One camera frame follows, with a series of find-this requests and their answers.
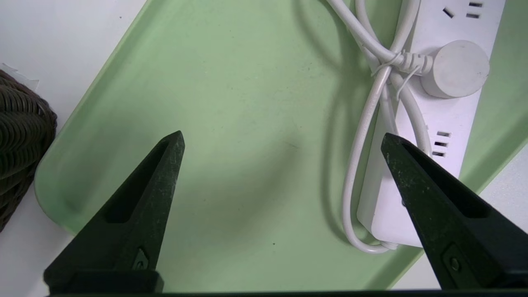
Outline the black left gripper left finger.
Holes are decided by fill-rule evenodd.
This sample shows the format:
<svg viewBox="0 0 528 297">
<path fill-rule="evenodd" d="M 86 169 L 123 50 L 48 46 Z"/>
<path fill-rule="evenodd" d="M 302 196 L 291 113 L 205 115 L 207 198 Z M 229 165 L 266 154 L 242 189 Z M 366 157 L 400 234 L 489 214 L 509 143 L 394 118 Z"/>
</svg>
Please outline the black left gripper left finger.
<svg viewBox="0 0 528 297">
<path fill-rule="evenodd" d="M 162 138 L 43 274 L 50 292 L 161 292 L 156 271 L 185 150 Z"/>
</svg>

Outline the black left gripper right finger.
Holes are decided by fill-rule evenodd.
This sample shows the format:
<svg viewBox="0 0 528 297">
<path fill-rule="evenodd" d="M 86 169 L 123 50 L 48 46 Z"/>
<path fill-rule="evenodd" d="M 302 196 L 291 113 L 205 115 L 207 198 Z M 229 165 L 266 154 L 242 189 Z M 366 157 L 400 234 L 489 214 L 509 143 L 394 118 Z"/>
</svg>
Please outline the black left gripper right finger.
<svg viewBox="0 0 528 297">
<path fill-rule="evenodd" d="M 381 152 L 442 289 L 527 289 L 526 232 L 408 140 Z"/>
</svg>

